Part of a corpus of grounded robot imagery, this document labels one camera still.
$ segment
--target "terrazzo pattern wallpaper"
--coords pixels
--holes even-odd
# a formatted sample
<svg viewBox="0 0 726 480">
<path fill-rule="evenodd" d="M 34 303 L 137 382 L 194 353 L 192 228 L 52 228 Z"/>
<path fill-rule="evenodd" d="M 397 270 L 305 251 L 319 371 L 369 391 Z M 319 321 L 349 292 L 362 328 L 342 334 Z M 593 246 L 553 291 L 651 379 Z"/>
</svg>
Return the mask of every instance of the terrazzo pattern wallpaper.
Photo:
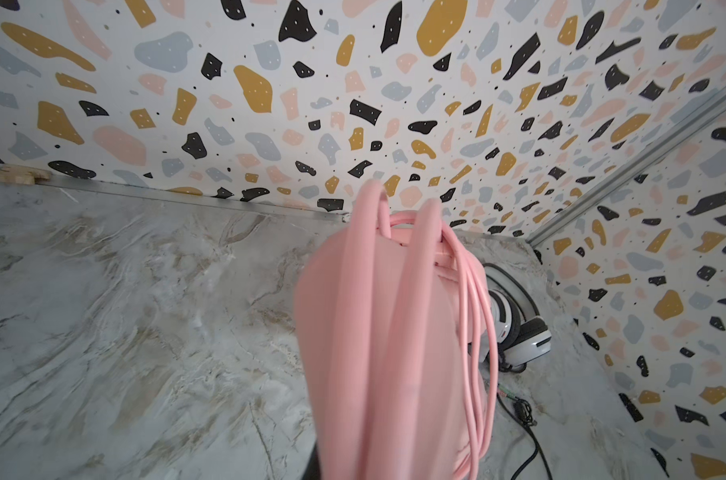
<svg viewBox="0 0 726 480">
<path fill-rule="evenodd" d="M 0 162 L 522 236 L 726 84 L 726 0 L 0 0 Z"/>
<path fill-rule="evenodd" d="M 726 475 L 726 113 L 540 253 L 668 476 Z"/>
</svg>

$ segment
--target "marble floor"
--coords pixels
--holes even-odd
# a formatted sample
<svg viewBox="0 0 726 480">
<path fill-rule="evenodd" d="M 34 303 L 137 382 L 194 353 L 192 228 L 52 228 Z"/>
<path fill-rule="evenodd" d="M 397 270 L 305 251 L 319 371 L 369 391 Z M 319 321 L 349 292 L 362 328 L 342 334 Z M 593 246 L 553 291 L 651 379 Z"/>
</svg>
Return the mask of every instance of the marble floor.
<svg viewBox="0 0 726 480">
<path fill-rule="evenodd" d="M 341 227 L 0 184 L 0 479 L 298 478 L 314 431 L 292 286 Z M 530 248 L 464 241 L 553 332 L 501 381 L 535 407 L 555 478 L 664 478 Z M 497 409 L 480 477 L 532 450 Z M 520 476 L 545 477 L 538 459 Z"/>
</svg>

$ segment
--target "metal trim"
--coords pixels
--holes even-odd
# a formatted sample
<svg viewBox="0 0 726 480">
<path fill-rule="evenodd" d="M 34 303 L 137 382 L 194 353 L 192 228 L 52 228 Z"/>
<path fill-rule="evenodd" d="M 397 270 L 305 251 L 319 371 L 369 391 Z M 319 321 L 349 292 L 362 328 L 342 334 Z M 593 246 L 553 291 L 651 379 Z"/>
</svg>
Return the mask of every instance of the metal trim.
<svg viewBox="0 0 726 480">
<path fill-rule="evenodd" d="M 550 236 L 557 234 L 561 228 L 582 216 L 589 209 L 597 206 L 602 199 L 609 196 L 614 190 L 641 174 L 646 168 L 663 160 L 670 151 L 704 129 L 725 111 L 726 86 L 673 129 L 658 140 L 651 142 L 633 159 L 617 168 L 613 174 L 603 179 L 598 185 L 589 189 L 561 214 L 554 216 L 550 221 L 541 225 L 526 238 L 526 242 L 532 247 L 541 245 Z"/>
<path fill-rule="evenodd" d="M 110 184 L 107 182 L 72 178 L 56 174 L 51 175 L 50 180 L 38 181 L 37 185 L 44 187 L 68 188 L 71 190 L 81 190 L 98 194 L 121 195 L 123 197 L 146 198 L 147 200 L 160 200 L 165 202 L 174 202 L 176 204 L 214 206 L 217 208 L 254 212 L 257 214 L 301 216 L 303 218 L 326 220 L 336 223 L 341 223 L 343 221 L 343 215 L 339 214 L 317 212 L 314 210 L 301 210 L 299 208 L 289 208 L 287 206 L 253 204 L 251 202 L 205 197 L 202 195 L 179 194 L 166 190 L 156 190 L 154 188 L 133 187 L 131 185 L 124 184 Z"/>
</svg>

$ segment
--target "patterned wall panel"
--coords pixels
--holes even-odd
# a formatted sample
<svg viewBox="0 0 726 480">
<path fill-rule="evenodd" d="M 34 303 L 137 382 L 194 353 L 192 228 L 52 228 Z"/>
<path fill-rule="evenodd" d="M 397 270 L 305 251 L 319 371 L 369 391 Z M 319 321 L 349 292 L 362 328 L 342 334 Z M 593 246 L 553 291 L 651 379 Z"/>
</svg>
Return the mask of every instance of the patterned wall panel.
<svg viewBox="0 0 726 480">
<path fill-rule="evenodd" d="M 0 161 L 521 236 L 726 84 L 726 0 L 0 0 Z"/>
<path fill-rule="evenodd" d="M 666 472 L 726 475 L 726 113 L 541 254 Z"/>
</svg>

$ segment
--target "marble surface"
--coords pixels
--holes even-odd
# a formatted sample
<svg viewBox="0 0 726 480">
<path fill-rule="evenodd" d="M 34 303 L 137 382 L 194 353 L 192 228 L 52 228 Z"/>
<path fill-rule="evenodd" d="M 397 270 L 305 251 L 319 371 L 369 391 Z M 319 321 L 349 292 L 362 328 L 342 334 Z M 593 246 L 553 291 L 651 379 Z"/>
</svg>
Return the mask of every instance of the marble surface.
<svg viewBox="0 0 726 480">
<path fill-rule="evenodd" d="M 0 479 L 298 478 L 314 431 L 292 285 L 342 227 L 0 185 Z M 555 478 L 664 478 L 530 248 L 464 240 L 552 329 L 501 381 L 534 406 Z M 480 476 L 532 450 L 499 409 Z"/>
</svg>

